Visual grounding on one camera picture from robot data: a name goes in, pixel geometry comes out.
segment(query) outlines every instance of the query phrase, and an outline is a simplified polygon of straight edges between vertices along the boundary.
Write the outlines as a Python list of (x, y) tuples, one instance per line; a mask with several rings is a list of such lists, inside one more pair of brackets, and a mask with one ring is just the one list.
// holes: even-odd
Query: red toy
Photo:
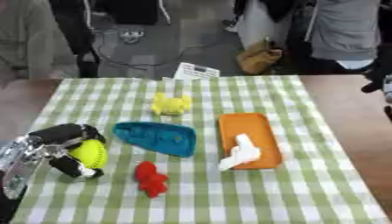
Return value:
[(136, 167), (135, 179), (139, 182), (139, 190), (145, 190), (150, 198), (167, 191), (164, 182), (168, 177), (157, 173), (157, 167), (149, 161), (144, 161)]

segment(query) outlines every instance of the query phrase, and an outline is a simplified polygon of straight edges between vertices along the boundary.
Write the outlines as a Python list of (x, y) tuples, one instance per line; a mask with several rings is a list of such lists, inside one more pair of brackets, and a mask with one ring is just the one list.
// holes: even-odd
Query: blue plastic tray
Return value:
[(113, 132), (128, 144), (182, 158), (190, 157), (196, 144), (194, 129), (174, 124), (119, 122)]

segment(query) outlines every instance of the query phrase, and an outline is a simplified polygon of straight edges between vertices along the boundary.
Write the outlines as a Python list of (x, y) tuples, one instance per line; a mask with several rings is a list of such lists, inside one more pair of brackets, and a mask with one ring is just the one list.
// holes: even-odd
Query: orange tray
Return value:
[(236, 146), (235, 137), (242, 133), (247, 134), (255, 147), (259, 147), (262, 152), (259, 160), (239, 164), (233, 169), (269, 169), (276, 168), (282, 163), (282, 154), (265, 115), (258, 113), (221, 115), (219, 123), (225, 157), (229, 156), (231, 149)]

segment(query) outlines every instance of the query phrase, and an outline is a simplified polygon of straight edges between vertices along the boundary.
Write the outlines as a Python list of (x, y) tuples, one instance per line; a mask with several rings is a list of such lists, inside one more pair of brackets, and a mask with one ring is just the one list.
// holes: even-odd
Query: yellow tennis ball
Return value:
[(102, 168), (108, 162), (108, 153), (105, 146), (95, 139), (84, 141), (79, 148), (70, 151), (69, 154), (78, 158), (90, 169)]

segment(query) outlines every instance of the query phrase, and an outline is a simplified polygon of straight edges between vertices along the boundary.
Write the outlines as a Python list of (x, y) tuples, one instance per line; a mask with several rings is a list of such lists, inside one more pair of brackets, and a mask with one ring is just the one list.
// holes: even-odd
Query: tablecloth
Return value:
[[(191, 111), (153, 115), (156, 92), (190, 95)], [(278, 168), (218, 171), (218, 118), (241, 112), (269, 118), (283, 153)], [(194, 128), (194, 155), (143, 150), (112, 134), (116, 123), (132, 121)], [(389, 223), (297, 76), (64, 80), (31, 129), (61, 123), (88, 123), (104, 133), (106, 175), (72, 180), (44, 162), (15, 223)], [(144, 160), (170, 178), (168, 192), (155, 199), (133, 179)]]

